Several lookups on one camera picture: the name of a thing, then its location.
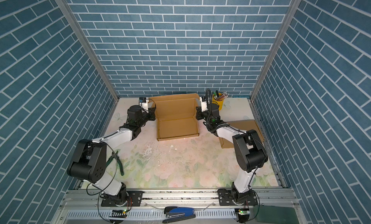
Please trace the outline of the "cardboard sheet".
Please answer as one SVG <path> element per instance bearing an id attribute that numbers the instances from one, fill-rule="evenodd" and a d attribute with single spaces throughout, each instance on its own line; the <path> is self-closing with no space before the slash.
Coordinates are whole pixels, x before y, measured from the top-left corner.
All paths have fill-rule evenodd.
<path id="1" fill-rule="evenodd" d="M 157 140 L 168 141 L 199 136 L 196 107 L 198 94 L 151 97 L 156 104 Z"/>

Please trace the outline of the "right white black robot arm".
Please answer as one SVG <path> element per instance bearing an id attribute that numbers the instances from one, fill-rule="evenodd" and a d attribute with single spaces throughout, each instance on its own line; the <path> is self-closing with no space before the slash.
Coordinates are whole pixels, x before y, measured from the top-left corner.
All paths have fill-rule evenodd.
<path id="1" fill-rule="evenodd" d="M 251 183 L 258 169 L 268 161 L 268 155 L 256 130 L 240 130 L 221 120 L 218 105 L 202 102 L 196 108 L 196 119 L 204 120 L 207 130 L 217 137 L 231 142 L 240 167 L 237 179 L 231 187 L 230 196 L 236 204 L 256 197 Z"/>

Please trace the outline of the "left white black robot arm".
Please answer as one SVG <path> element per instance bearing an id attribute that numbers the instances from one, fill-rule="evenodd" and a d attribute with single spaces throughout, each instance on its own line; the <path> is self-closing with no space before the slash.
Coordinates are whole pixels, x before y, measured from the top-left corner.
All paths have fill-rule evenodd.
<path id="1" fill-rule="evenodd" d="M 155 110 L 155 106 L 133 105 L 127 111 L 126 122 L 115 133 L 93 140 L 80 140 L 71 157 L 67 174 L 90 182 L 105 195 L 124 200 L 127 195 L 126 186 L 106 171 L 108 166 L 107 151 L 112 152 L 111 156 L 119 166 L 121 161 L 115 149 L 119 145 L 137 138 L 147 121 L 156 119 Z"/>

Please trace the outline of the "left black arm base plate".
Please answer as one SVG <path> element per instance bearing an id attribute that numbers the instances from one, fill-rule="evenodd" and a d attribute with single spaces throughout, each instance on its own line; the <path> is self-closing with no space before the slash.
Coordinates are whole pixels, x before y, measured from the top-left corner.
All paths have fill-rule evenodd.
<path id="1" fill-rule="evenodd" d="M 102 207 L 139 207 L 142 202 L 143 191 L 127 191 L 121 199 L 120 194 L 111 196 L 107 194 L 100 195 Z"/>

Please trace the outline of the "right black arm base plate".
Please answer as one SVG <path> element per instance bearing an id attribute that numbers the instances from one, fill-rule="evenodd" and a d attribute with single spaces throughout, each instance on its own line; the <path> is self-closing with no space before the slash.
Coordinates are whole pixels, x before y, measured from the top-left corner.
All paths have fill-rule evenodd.
<path id="1" fill-rule="evenodd" d="M 235 189 L 218 189 L 217 194 L 220 206 L 255 206 L 259 203 L 253 190 L 249 190 L 245 193 L 238 193 Z"/>

